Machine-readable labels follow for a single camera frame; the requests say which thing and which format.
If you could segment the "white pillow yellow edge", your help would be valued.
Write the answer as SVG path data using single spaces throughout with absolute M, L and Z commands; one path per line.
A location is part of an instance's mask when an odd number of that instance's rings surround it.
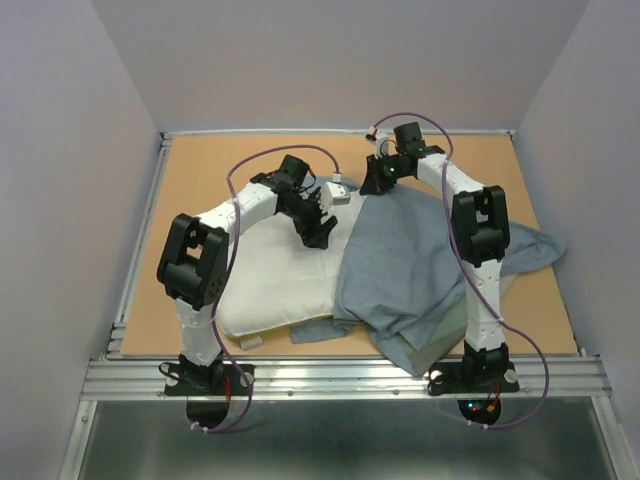
M 342 184 L 350 200 L 330 210 L 338 223 L 326 249 L 304 246 L 293 220 L 282 213 L 241 235 L 216 311 L 224 334 L 240 339 L 332 315 L 344 252 L 364 202 L 355 180 Z

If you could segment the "blue patchwork pillowcase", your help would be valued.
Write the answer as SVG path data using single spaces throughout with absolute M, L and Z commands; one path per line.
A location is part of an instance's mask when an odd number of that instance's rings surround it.
M 332 314 L 292 327 L 290 338 L 326 341 L 363 324 L 382 355 L 419 377 L 464 338 L 467 326 L 465 277 L 449 245 L 442 202 L 407 186 L 351 200 L 360 211 Z

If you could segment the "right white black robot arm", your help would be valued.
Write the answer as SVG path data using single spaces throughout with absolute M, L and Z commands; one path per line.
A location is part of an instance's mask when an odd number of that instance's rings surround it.
M 447 151 L 427 145 L 416 122 L 395 127 L 391 135 L 374 125 L 365 139 L 374 146 L 374 153 L 366 158 L 360 193 L 385 193 L 409 176 L 436 189 L 442 197 L 451 247 L 465 278 L 464 354 L 457 363 L 433 366 L 429 393 L 482 392 L 498 385 L 511 367 L 500 311 L 502 260 L 510 244 L 505 191 L 486 186 L 456 167 L 449 136 L 445 137 Z

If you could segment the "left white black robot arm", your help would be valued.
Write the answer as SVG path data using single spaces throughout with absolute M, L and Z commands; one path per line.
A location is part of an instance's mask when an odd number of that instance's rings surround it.
M 182 349 L 177 362 L 159 366 L 166 395 L 215 395 L 233 384 L 223 365 L 215 312 L 244 232 L 283 214 L 292 220 L 304 246 L 327 249 L 338 223 L 329 211 L 348 202 L 350 193 L 339 172 L 321 186 L 304 184 L 310 174 L 304 160 L 287 155 L 278 169 L 254 175 L 241 190 L 232 189 L 221 205 L 173 219 L 157 279 L 176 307 Z

